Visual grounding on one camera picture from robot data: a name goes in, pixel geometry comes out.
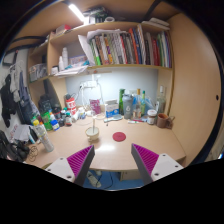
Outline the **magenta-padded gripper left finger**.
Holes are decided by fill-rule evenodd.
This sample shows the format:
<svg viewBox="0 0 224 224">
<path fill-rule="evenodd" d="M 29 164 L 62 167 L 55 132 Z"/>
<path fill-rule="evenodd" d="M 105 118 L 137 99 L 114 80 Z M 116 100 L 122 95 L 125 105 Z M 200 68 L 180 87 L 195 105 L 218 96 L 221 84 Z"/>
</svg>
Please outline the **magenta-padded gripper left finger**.
<svg viewBox="0 0 224 224">
<path fill-rule="evenodd" d="M 82 186 L 94 156 L 94 146 L 90 145 L 68 158 L 58 158 L 46 168 L 46 171 Z"/>
</svg>

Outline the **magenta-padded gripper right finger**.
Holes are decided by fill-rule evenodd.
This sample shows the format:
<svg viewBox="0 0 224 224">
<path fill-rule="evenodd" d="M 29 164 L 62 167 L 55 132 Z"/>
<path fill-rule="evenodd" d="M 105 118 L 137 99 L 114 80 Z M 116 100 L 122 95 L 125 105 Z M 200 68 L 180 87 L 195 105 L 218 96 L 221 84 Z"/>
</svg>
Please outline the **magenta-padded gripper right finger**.
<svg viewBox="0 0 224 224">
<path fill-rule="evenodd" d="M 131 145 L 131 154 L 145 185 L 183 169 L 168 154 L 156 154 L 140 145 Z"/>
</svg>

